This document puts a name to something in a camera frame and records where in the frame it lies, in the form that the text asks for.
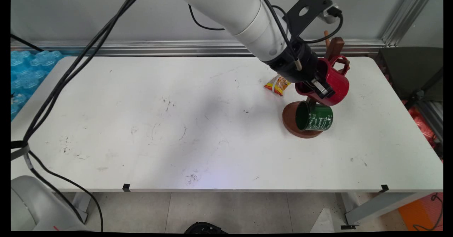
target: tiled floor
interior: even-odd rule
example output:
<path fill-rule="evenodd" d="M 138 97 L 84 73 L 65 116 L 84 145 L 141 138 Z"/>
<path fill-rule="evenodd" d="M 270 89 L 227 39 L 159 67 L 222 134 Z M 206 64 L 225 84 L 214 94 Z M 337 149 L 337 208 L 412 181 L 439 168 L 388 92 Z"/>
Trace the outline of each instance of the tiled floor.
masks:
<path fill-rule="evenodd" d="M 65 195 L 71 200 L 74 193 Z M 361 203 L 372 197 L 358 196 Z M 338 193 L 107 192 L 95 197 L 106 232 L 183 233 L 196 221 L 206 221 L 228 233 L 302 233 L 310 232 L 323 208 L 330 209 L 335 232 L 407 230 L 397 210 L 357 230 L 340 230 L 345 211 Z M 100 230 L 94 202 L 86 225 Z"/>

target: cable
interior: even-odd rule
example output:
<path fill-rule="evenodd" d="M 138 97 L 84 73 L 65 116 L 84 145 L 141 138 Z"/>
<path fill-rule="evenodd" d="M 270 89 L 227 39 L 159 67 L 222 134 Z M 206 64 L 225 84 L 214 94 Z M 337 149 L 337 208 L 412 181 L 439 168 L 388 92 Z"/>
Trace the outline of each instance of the cable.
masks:
<path fill-rule="evenodd" d="M 120 15 L 122 15 L 133 3 L 135 3 L 136 0 L 126 0 L 125 3 L 123 4 L 123 6 L 126 4 L 126 8 L 123 9 L 123 7 L 120 9 Z M 81 59 L 86 55 L 86 53 L 89 51 L 90 48 L 92 48 L 92 46 L 96 43 L 96 41 L 107 31 L 107 29 L 110 27 L 110 25 L 112 24 L 112 22 L 115 20 L 117 16 L 115 15 L 99 32 L 98 34 L 96 34 L 96 36 L 91 40 L 91 42 L 89 42 L 89 44 L 84 48 L 84 50 L 82 51 L 82 53 L 76 58 L 76 60 L 73 62 L 73 64 L 71 65 L 71 67 L 69 67 L 69 69 L 66 71 L 66 73 L 63 75 L 63 77 L 61 77 L 61 79 L 58 81 L 57 85 L 54 87 L 54 89 L 52 90 L 52 92 L 50 93 L 50 95 L 47 97 L 46 101 L 43 103 L 43 105 L 41 106 L 41 108 L 39 109 L 39 111 L 37 112 L 36 116 L 33 118 L 32 120 L 32 123 L 30 124 L 29 128 L 27 129 L 26 133 L 25 133 L 25 136 L 24 136 L 24 141 L 28 141 L 28 139 L 31 137 L 31 135 L 38 129 L 38 127 L 45 121 L 45 119 L 47 118 L 47 116 L 49 115 L 50 113 L 50 110 L 52 109 L 53 105 L 55 104 L 55 101 L 56 101 L 56 98 L 58 98 L 58 95 L 60 94 L 61 90 L 64 88 L 64 86 L 68 83 L 67 81 L 67 77 L 69 76 L 69 74 L 71 74 L 71 72 L 75 69 L 75 67 L 77 66 L 77 64 L 81 61 Z M 78 72 L 80 72 L 88 63 L 89 61 L 91 61 L 92 57 L 97 53 L 97 51 L 100 49 L 100 47 L 98 46 L 94 53 L 84 61 L 84 63 L 79 66 L 79 68 L 76 70 L 76 72 L 73 73 L 73 75 L 71 76 L 71 78 L 69 80 L 71 80 L 75 74 L 77 74 Z M 52 105 L 49 107 L 49 109 L 47 110 L 47 113 L 45 114 L 45 116 L 41 119 L 40 123 L 38 125 L 36 125 L 36 122 L 38 121 L 38 119 L 41 117 L 42 113 L 44 112 L 44 110 L 47 108 L 47 106 L 49 105 L 50 101 L 51 100 L 54 100 L 54 102 L 52 103 Z"/>
<path fill-rule="evenodd" d="M 305 43 L 312 44 L 312 43 L 321 42 L 321 41 L 326 40 L 326 39 L 332 37 L 333 35 L 335 35 L 341 29 L 341 26 L 343 26 L 343 14 L 341 14 L 341 13 L 338 14 L 338 17 L 340 18 L 340 23 L 338 24 L 338 27 L 331 34 L 329 34 L 325 37 L 322 37 L 320 39 L 317 39 L 317 40 L 306 40 Z"/>
<path fill-rule="evenodd" d="M 201 25 L 199 22 L 197 22 L 197 20 L 194 17 L 194 12 L 192 12 L 192 6 L 190 4 L 188 4 L 188 5 L 189 5 L 190 15 L 192 16 L 192 19 L 199 27 L 206 29 L 206 30 L 225 30 L 223 28 L 209 28 L 209 27 Z"/>
<path fill-rule="evenodd" d="M 286 46 L 288 47 L 288 50 L 290 51 L 291 55 L 293 56 L 294 61 L 298 61 L 299 59 L 297 57 L 297 54 L 294 51 L 293 47 L 291 46 L 291 43 L 289 42 L 285 31 L 283 30 L 282 24 L 280 23 L 279 18 L 277 17 L 277 14 L 275 14 L 274 8 L 272 8 L 272 5 L 270 4 L 269 0 L 263 0 L 263 1 L 264 1 L 264 3 L 266 3 L 267 8 L 269 8 L 270 13 L 272 14 L 275 22 L 277 23 L 277 26 L 279 27 L 280 33 L 281 33 L 283 39 L 285 40 Z"/>
<path fill-rule="evenodd" d="M 23 39 L 19 38 L 18 36 L 14 35 L 14 34 L 12 34 L 12 33 L 10 33 L 10 35 L 11 35 L 11 38 L 17 40 L 18 42 L 20 42 L 20 43 L 22 43 L 22 44 L 25 44 L 25 45 L 27 45 L 27 46 L 33 48 L 34 50 L 37 50 L 37 51 L 39 51 L 39 52 L 44 51 L 44 50 L 40 49 L 39 47 L 37 47 L 37 46 L 31 44 L 30 42 L 28 42 L 28 41 L 26 41 L 26 40 L 23 40 Z"/>
<path fill-rule="evenodd" d="M 124 10 L 120 10 L 118 11 L 120 13 L 120 16 L 135 2 L 136 0 L 131 0 L 130 3 L 127 4 L 126 8 Z M 44 116 L 42 117 L 42 119 L 39 121 L 38 124 L 36 124 L 36 126 L 30 131 L 30 133 L 28 133 L 28 135 L 26 136 L 26 138 L 28 139 L 29 137 L 31 137 L 31 135 L 33 135 L 33 133 L 41 126 L 41 124 L 47 119 L 48 115 L 50 114 L 50 112 L 52 111 L 52 108 L 53 106 L 55 105 L 56 101 L 57 101 L 57 98 L 58 96 L 60 95 L 60 92 L 63 90 L 63 88 L 91 61 L 91 59 L 95 56 L 95 54 L 97 53 L 97 51 L 101 48 L 101 46 L 104 44 L 105 40 L 107 39 L 107 36 L 109 35 L 111 29 L 113 28 L 113 25 L 116 23 L 116 21 L 118 20 L 119 16 L 115 16 L 114 18 L 112 18 L 108 24 L 105 25 L 105 27 L 98 33 L 98 35 L 94 38 L 99 38 L 100 35 L 102 35 L 102 33 L 105 31 L 105 28 L 108 29 L 108 31 L 106 32 L 106 34 L 104 35 L 104 37 L 100 40 L 98 46 L 96 47 L 96 49 L 94 50 L 94 52 L 89 56 L 88 59 L 86 59 L 84 61 L 83 64 L 81 64 L 64 82 L 63 84 L 59 87 L 59 89 L 56 91 L 56 93 L 54 94 L 53 98 L 52 98 L 52 102 L 50 103 L 50 106 L 48 107 L 46 113 L 44 114 Z"/>
<path fill-rule="evenodd" d="M 272 5 L 272 7 L 280 10 L 280 12 L 283 13 L 283 16 L 286 19 L 286 25 L 288 26 L 288 32 L 291 34 L 291 24 L 290 24 L 290 21 L 289 21 L 289 18 L 288 18 L 288 15 L 286 14 L 286 12 L 281 7 L 279 7 L 277 5 Z"/>
<path fill-rule="evenodd" d="M 48 111 L 46 112 L 45 114 L 45 117 L 47 117 L 50 113 L 50 110 L 52 109 L 53 105 L 55 104 L 55 101 L 56 101 L 56 98 L 58 98 L 58 95 L 60 94 L 61 90 L 63 89 L 63 87 L 75 76 L 75 74 L 77 74 L 78 72 L 81 71 L 81 69 L 83 67 L 85 67 L 89 61 L 94 57 L 94 55 L 97 53 L 97 51 L 100 49 L 100 47 L 102 46 L 102 44 L 105 42 L 105 40 L 107 39 L 108 35 L 110 34 L 110 32 L 112 31 L 113 29 L 113 26 L 115 25 L 116 21 L 118 20 L 118 18 L 127 10 L 127 8 L 129 8 L 136 0 L 126 0 L 123 5 L 121 6 L 120 10 L 118 11 L 118 13 L 103 27 L 103 29 L 95 36 L 95 38 L 92 39 L 92 41 L 84 48 L 84 50 L 82 51 L 82 53 L 78 56 L 78 58 L 76 58 L 76 60 L 73 62 L 73 64 L 71 65 L 71 67 L 66 71 L 66 73 L 63 75 L 63 77 L 61 77 L 61 79 L 59 80 L 59 82 L 57 83 L 57 85 L 54 87 L 54 89 L 52 90 L 52 92 L 50 93 L 50 95 L 47 97 L 46 101 L 43 103 L 43 105 L 41 106 L 41 108 L 39 109 L 38 113 L 36 114 L 36 116 L 34 117 L 32 123 L 30 124 L 29 128 L 27 129 L 27 132 L 24 136 L 24 141 L 27 141 L 31 135 L 37 130 L 37 128 L 44 122 L 45 118 L 43 117 L 41 119 L 41 121 L 39 122 L 39 124 L 37 126 L 35 126 L 37 120 L 39 119 L 39 117 L 41 116 L 41 114 L 43 113 L 43 111 L 45 110 L 45 108 L 47 108 L 48 104 L 50 103 L 50 101 L 52 100 L 52 105 L 51 107 L 49 107 Z M 71 72 L 75 69 L 75 67 L 77 66 L 77 64 L 81 61 L 81 59 L 86 55 L 86 53 L 89 51 L 89 49 L 96 43 L 96 41 L 100 38 L 100 36 L 102 36 L 103 34 L 105 34 L 102 39 L 100 40 L 97 48 L 94 50 L 94 53 L 84 61 L 84 63 L 76 70 L 75 73 L 73 73 L 73 75 L 69 76 L 71 74 Z M 93 197 L 93 195 L 91 193 L 89 193 L 86 189 L 84 189 L 83 187 L 81 187 L 80 185 L 76 184 L 75 182 L 71 181 L 70 179 L 67 179 L 63 176 L 60 176 L 58 174 L 55 174 L 54 172 L 51 172 L 49 171 L 45 166 L 44 164 L 42 164 L 41 160 L 39 160 L 39 158 L 33 154 L 33 152 L 29 151 L 29 153 L 32 155 L 33 158 L 35 158 L 38 163 L 40 164 L 40 166 L 48 173 L 56 176 L 56 177 L 59 177 L 65 181 L 68 181 L 70 182 L 71 184 L 74 184 L 76 185 L 77 187 L 81 188 L 82 190 L 84 190 L 84 192 L 88 193 L 94 200 L 95 200 L 95 203 L 99 209 L 99 215 L 100 215 L 100 218 L 101 218 L 101 231 L 103 231 L 103 218 L 102 218 L 102 212 L 101 212 L 101 207 L 99 206 L 99 203 L 97 203 L 97 200 Z M 50 182 L 48 182 L 46 179 L 44 179 L 44 177 L 42 177 L 32 166 L 31 164 L 31 161 L 29 161 L 29 158 L 28 158 L 28 154 L 25 154 L 25 159 L 26 161 L 29 163 L 29 166 L 30 166 L 30 171 L 36 176 L 36 178 L 38 178 L 40 181 L 44 182 L 48 187 L 50 187 L 52 190 L 54 190 L 54 192 L 56 192 L 58 195 L 60 195 L 62 197 L 62 199 L 68 204 L 68 206 L 74 211 L 74 213 L 76 214 L 77 218 L 82 221 L 81 219 L 81 216 L 80 214 L 78 213 L 78 211 L 76 210 L 76 208 L 74 208 L 74 206 L 72 205 L 71 202 L 68 201 L 68 199 L 66 197 L 63 196 L 63 194 L 58 190 L 56 189 L 52 184 L 50 184 Z"/>
<path fill-rule="evenodd" d="M 56 187 L 54 187 L 52 184 L 50 184 L 49 181 L 47 181 L 46 179 L 44 179 L 34 168 L 31 168 L 30 171 L 36 176 L 36 178 L 38 178 L 39 180 L 41 180 L 42 182 L 44 182 L 44 184 L 46 184 L 48 187 L 50 187 L 54 192 L 56 192 L 58 195 L 60 195 L 60 197 L 69 205 L 69 207 L 74 211 L 74 213 L 76 214 L 77 218 L 82 222 L 84 223 L 84 221 L 82 220 L 82 217 L 80 216 L 79 212 L 76 210 L 76 208 L 74 207 L 74 205 L 60 192 L 60 190 L 58 190 Z"/>
<path fill-rule="evenodd" d="M 421 227 L 421 228 L 425 229 L 426 231 L 430 232 L 430 231 L 434 230 L 437 227 L 437 225 L 439 224 L 440 220 L 442 219 L 442 215 L 443 215 L 443 201 L 437 196 L 437 193 L 435 193 L 435 194 L 433 194 L 431 196 L 431 201 L 435 201 L 436 198 L 440 201 L 440 204 L 442 205 L 440 207 L 440 215 L 439 215 L 439 218 L 437 219 L 437 222 L 434 224 L 434 226 L 431 229 L 427 229 L 426 227 L 423 227 L 421 225 L 412 225 L 417 231 L 420 232 L 420 230 L 417 227 Z"/>
<path fill-rule="evenodd" d="M 276 8 L 276 9 L 278 9 L 278 10 L 280 10 L 280 12 L 283 13 L 283 16 L 284 16 L 285 19 L 286 19 L 286 23 L 288 24 L 288 29 L 289 29 L 289 31 L 291 32 L 291 26 L 290 26 L 289 18 L 288 18 L 288 15 L 286 14 L 286 12 L 285 12 L 281 7 L 279 7 L 279 6 L 277 6 L 277 5 L 272 5 L 272 7 L 273 7 L 273 8 Z M 340 14 L 338 14 L 338 17 L 340 17 L 340 23 L 338 24 L 338 27 L 337 27 L 331 34 L 329 34 L 329 35 L 327 35 L 327 36 L 325 36 L 325 37 L 322 37 L 322 38 L 320 38 L 320 39 L 317 39 L 317 40 L 303 40 L 303 39 L 302 39 L 302 41 L 304 41 L 304 42 L 307 43 L 307 44 L 312 44 L 312 43 L 321 42 L 321 41 L 323 41 L 323 40 L 326 40 L 326 39 L 332 37 L 332 36 L 335 35 L 335 34 L 341 29 L 341 27 L 343 26 L 343 15 L 340 13 Z"/>
<path fill-rule="evenodd" d="M 49 169 L 47 169 L 47 167 L 44 166 L 44 164 L 41 162 L 41 160 L 40 160 L 33 152 L 29 151 L 29 154 L 30 154 L 30 155 L 38 162 L 38 164 L 41 166 L 41 168 L 44 169 L 44 171 L 46 171 L 48 174 L 51 174 L 51 175 L 53 175 L 53 176 L 55 176 L 55 177 L 59 177 L 60 179 L 65 180 L 65 181 L 67 181 L 67 182 L 73 184 L 74 186 L 80 188 L 81 190 L 83 190 L 84 192 L 86 192 L 87 194 L 89 194 L 89 196 L 91 196 L 91 198 L 93 199 L 94 203 L 95 203 L 96 206 L 97 206 L 97 210 L 99 211 L 99 216 L 100 216 L 100 218 L 101 218 L 101 232 L 103 232 L 103 231 L 104 231 L 104 219 L 103 219 L 103 217 L 102 217 L 101 207 L 99 206 L 99 203 L 97 202 L 97 200 L 96 200 L 96 198 L 94 197 L 94 195 L 93 195 L 92 193 L 88 192 L 86 189 L 84 189 L 81 185 L 79 185 L 79 184 L 73 182 L 72 180 L 67 179 L 67 178 L 65 178 L 65 177 L 63 177 L 63 176 L 61 176 L 61 175 L 58 175 L 58 174 L 56 174 L 56 173 L 50 171 Z"/>

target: wooden mug stand base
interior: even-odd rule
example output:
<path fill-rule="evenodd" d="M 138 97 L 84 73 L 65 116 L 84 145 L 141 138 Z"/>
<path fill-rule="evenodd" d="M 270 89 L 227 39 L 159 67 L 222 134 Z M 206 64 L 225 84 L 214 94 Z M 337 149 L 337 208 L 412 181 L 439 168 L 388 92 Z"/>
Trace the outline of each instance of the wooden mug stand base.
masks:
<path fill-rule="evenodd" d="M 288 129 L 288 131 L 294 134 L 297 137 L 303 137 L 305 139 L 310 139 L 312 137 L 316 137 L 322 133 L 322 131 L 299 131 L 296 125 L 296 109 L 299 105 L 300 101 L 292 102 L 285 106 L 283 109 L 283 125 Z"/>

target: snack bag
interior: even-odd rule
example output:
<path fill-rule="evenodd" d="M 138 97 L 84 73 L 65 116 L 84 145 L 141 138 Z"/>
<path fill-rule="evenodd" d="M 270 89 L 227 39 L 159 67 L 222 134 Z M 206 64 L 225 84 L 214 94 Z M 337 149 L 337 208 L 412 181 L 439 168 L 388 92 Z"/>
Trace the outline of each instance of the snack bag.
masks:
<path fill-rule="evenodd" d="M 285 90 L 291 82 L 287 81 L 284 77 L 277 75 L 271 79 L 264 88 L 271 90 L 277 95 L 283 96 L 283 90 Z"/>

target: green mug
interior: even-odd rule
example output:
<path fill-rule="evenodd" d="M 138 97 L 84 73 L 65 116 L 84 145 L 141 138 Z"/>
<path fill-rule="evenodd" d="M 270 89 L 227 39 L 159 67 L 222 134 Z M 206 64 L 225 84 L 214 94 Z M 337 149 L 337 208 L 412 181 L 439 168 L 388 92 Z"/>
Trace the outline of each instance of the green mug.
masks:
<path fill-rule="evenodd" d="M 296 109 L 296 125 L 300 131 L 325 131 L 332 126 L 333 112 L 329 106 L 301 101 Z"/>

